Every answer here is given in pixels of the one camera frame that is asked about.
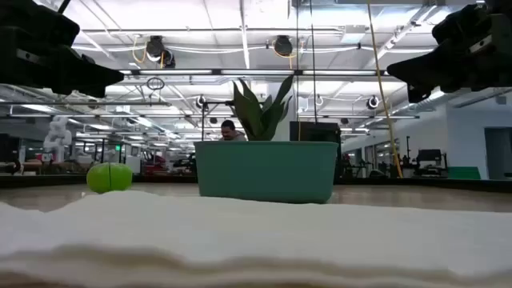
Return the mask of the red cart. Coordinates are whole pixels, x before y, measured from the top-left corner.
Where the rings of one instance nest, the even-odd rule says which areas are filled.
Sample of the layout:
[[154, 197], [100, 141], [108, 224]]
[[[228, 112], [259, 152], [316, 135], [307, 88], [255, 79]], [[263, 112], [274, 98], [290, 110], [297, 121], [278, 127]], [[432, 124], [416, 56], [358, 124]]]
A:
[[142, 172], [144, 174], [164, 174], [167, 172], [166, 160], [155, 154], [145, 154], [142, 162]]

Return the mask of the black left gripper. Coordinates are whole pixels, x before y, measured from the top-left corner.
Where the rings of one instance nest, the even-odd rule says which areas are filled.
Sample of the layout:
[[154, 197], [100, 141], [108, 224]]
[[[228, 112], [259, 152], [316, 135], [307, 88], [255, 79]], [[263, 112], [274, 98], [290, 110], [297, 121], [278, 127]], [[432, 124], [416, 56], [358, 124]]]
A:
[[106, 86], [124, 74], [71, 49], [79, 31], [62, 13], [32, 0], [0, 0], [0, 84], [104, 98]]

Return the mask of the person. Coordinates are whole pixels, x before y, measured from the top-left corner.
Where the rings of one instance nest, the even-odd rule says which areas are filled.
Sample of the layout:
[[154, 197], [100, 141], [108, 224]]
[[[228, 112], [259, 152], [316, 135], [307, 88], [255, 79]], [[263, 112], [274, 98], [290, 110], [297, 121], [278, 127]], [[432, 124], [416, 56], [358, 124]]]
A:
[[237, 130], [231, 120], [225, 120], [222, 122], [221, 134], [221, 141], [246, 141], [245, 134]]

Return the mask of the teal plastic tupperware container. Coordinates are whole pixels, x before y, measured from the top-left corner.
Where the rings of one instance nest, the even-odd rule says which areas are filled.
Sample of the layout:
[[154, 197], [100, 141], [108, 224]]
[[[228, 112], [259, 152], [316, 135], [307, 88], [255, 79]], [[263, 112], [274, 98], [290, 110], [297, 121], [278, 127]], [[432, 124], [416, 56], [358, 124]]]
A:
[[334, 186], [334, 142], [196, 142], [199, 193], [293, 204], [328, 202]]

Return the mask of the black metal stand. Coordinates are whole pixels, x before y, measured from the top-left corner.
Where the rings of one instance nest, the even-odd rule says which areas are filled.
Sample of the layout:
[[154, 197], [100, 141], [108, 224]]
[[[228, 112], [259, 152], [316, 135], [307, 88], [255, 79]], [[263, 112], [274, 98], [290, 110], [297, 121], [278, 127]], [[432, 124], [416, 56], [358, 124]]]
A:
[[205, 138], [205, 119], [206, 119], [206, 112], [205, 108], [207, 108], [209, 105], [214, 105], [213, 108], [209, 110], [209, 112], [213, 112], [219, 105], [228, 106], [229, 108], [232, 108], [234, 106], [234, 100], [228, 100], [228, 101], [207, 101], [204, 100], [202, 103], [201, 108], [201, 136], [202, 140]]

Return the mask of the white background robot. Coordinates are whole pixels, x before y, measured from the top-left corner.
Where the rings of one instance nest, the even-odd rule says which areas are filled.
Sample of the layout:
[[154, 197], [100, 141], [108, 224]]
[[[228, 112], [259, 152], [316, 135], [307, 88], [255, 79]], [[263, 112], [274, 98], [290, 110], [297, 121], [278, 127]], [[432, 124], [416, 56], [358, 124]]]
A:
[[72, 143], [72, 133], [66, 128], [67, 123], [68, 117], [54, 116], [43, 141], [43, 149], [54, 155], [54, 162], [64, 162], [65, 147]]

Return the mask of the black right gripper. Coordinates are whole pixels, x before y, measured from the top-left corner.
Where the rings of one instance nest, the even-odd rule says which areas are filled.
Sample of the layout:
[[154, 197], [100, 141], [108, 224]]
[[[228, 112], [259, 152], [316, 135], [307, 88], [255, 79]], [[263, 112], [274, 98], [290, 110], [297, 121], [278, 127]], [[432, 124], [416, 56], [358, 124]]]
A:
[[512, 0], [483, 1], [437, 24], [433, 51], [387, 67], [389, 75], [408, 84], [409, 103], [430, 98], [439, 87], [454, 92], [512, 86]]

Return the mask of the green toy lime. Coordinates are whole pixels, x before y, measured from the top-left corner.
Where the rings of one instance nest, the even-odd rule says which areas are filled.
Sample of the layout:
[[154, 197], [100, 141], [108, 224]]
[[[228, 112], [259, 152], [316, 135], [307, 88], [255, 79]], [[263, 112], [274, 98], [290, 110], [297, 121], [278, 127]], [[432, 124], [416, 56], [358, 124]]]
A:
[[132, 184], [133, 172], [125, 164], [105, 162], [93, 166], [86, 175], [88, 187], [97, 194], [127, 190]]

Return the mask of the green box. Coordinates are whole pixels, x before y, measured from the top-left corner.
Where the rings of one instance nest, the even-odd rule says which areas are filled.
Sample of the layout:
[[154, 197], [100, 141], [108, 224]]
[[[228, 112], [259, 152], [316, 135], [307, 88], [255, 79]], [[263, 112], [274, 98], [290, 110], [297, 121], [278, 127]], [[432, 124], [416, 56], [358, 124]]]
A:
[[481, 180], [476, 166], [451, 166], [448, 168], [448, 178], [462, 180]]

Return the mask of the snake plant in white pot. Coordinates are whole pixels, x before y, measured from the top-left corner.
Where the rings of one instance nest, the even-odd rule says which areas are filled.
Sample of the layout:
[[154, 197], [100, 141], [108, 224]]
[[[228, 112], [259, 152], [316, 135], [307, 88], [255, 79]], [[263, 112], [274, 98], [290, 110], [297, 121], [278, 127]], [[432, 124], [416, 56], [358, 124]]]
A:
[[234, 85], [234, 112], [240, 121], [249, 141], [270, 141], [276, 133], [278, 124], [286, 116], [290, 100], [288, 96], [294, 76], [289, 75], [280, 85], [277, 95], [268, 97], [260, 103], [246, 82], [240, 78], [240, 90]]

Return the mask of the black equipment cart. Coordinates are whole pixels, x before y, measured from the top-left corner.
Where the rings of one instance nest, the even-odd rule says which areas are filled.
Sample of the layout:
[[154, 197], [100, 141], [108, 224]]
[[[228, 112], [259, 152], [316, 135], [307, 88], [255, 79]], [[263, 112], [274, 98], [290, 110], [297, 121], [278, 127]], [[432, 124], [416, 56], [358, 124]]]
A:
[[419, 150], [416, 157], [414, 176], [417, 178], [446, 178], [446, 153], [440, 149]]

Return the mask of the white folded cloth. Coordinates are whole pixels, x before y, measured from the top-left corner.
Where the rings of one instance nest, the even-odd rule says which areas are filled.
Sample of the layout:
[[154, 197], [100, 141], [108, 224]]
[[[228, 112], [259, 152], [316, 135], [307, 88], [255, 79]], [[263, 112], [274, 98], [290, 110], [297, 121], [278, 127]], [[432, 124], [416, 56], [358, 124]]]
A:
[[512, 213], [142, 191], [0, 203], [0, 287], [512, 288]]

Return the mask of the grey door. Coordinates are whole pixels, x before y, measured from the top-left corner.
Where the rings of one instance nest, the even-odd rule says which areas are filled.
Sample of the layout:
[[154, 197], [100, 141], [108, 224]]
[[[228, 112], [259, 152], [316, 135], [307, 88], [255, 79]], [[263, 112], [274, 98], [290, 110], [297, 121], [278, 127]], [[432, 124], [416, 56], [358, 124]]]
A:
[[490, 180], [512, 180], [512, 128], [485, 128]]

